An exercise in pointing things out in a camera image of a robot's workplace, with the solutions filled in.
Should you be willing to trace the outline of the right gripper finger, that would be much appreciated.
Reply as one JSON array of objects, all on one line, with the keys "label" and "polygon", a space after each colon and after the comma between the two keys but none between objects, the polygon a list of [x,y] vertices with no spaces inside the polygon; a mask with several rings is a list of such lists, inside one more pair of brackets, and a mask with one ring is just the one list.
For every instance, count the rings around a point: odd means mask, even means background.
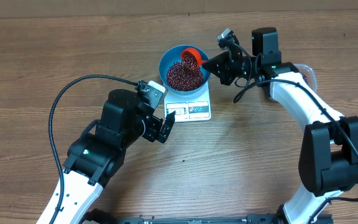
[{"label": "right gripper finger", "polygon": [[202,64],[202,67],[207,70],[208,72],[212,73],[216,77],[219,78],[220,81],[222,81],[222,72],[221,69],[223,68],[222,65],[218,63],[204,63]]},{"label": "right gripper finger", "polygon": [[223,52],[207,61],[205,61],[203,67],[222,67],[229,60],[229,53]]}]

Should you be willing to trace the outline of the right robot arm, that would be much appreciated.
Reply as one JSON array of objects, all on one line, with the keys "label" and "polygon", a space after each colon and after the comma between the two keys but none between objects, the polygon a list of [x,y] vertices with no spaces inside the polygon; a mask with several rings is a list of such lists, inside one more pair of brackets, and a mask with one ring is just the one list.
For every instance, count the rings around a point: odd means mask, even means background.
[{"label": "right robot arm", "polygon": [[222,53],[203,68],[223,85],[246,79],[241,88],[263,89],[280,103],[303,131],[298,172],[301,185],[274,214],[250,214],[246,223],[331,223],[323,210],[358,184],[358,117],[346,117],[326,104],[305,82],[299,68],[282,60],[274,27],[252,31],[252,50],[246,51],[235,33],[218,35]]}]

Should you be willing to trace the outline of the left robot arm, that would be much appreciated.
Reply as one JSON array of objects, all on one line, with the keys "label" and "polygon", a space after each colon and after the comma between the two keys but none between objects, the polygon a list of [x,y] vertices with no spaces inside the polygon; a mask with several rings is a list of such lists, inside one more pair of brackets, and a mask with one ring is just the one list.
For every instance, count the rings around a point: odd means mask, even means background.
[{"label": "left robot arm", "polygon": [[92,121],[67,152],[63,179],[55,188],[39,223],[79,223],[123,165],[127,148],[139,137],[164,143],[175,122],[153,115],[165,90],[113,90],[101,119]]}]

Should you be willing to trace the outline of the red measuring scoop blue handle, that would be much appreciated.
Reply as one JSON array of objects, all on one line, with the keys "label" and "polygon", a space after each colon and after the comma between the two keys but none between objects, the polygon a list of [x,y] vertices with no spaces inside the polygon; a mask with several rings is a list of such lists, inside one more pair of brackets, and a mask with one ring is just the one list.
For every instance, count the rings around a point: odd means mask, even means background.
[{"label": "red measuring scoop blue handle", "polygon": [[180,57],[183,66],[192,70],[199,68],[206,62],[202,59],[200,52],[193,47],[183,50]]}]

